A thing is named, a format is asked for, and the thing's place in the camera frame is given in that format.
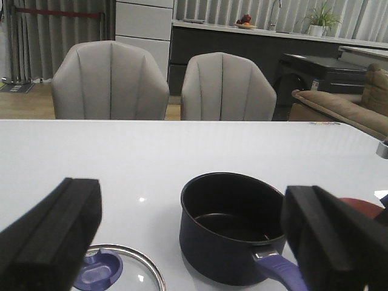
purple lid knob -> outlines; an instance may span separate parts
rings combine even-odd
[[[103,291],[116,282],[121,273],[120,256],[112,250],[99,249],[85,256],[74,287],[83,291]]]

saucepan handle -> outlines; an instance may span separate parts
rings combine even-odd
[[[308,291],[298,266],[281,255],[258,258],[256,266],[261,274],[279,281],[289,291]]]

curtain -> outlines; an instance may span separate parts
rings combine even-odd
[[[104,13],[105,35],[113,38],[114,1],[112,0],[5,0],[5,8],[35,8],[80,13]],[[16,21],[6,23],[17,36],[18,49],[12,49],[13,66],[18,66],[21,79],[50,79],[74,44],[100,40],[101,23],[98,19],[59,15],[16,13]]]
[[[270,21],[276,30],[306,33],[306,19],[311,10],[324,0],[176,0],[176,19],[205,19],[206,22],[233,25],[243,14],[252,17],[251,24],[267,29]],[[388,38],[387,0],[327,0],[334,14],[340,16],[328,36],[386,42]]]
[[[388,42],[388,1],[365,0],[353,38]]]

white countertop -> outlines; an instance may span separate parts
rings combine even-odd
[[[363,48],[363,47],[346,47],[346,46],[341,46],[339,49],[346,52],[354,52],[361,55],[377,56],[380,58],[388,59],[387,50],[377,50],[373,48]]]
[[[196,24],[191,22],[184,22],[180,20],[173,20],[173,26],[175,27],[187,27],[187,28],[197,28],[203,30],[213,30],[217,32],[232,32],[232,33],[243,33],[246,35],[261,35],[261,36],[271,36],[277,38],[291,38],[291,39],[302,39],[307,41],[321,41],[321,42],[332,42],[336,44],[349,44],[349,45],[361,45],[365,47],[374,47],[388,49],[388,44],[385,42],[372,42],[372,41],[360,41],[358,39],[347,39],[347,38],[334,38],[331,36],[310,36],[300,33],[281,33],[273,32],[270,30],[264,29],[242,29],[235,26],[226,26],[218,24]]]
[[[94,244],[149,256],[168,291],[285,291],[215,283],[185,264],[180,194],[190,179],[236,172],[273,185],[318,185],[380,205],[388,160],[378,140],[337,122],[0,121],[0,230],[65,177],[99,179],[103,216]],[[284,256],[294,260],[288,247]]]

faucet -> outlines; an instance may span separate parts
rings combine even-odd
[[[281,8],[281,0],[273,0],[272,8],[271,8],[271,14],[270,14],[270,17],[269,17],[269,23],[268,23],[268,27],[267,27],[268,30],[275,30],[276,23],[278,22],[278,15],[276,16],[276,21],[272,22],[272,13],[273,13],[273,8],[275,6],[275,2],[276,1],[279,1],[279,8]]]

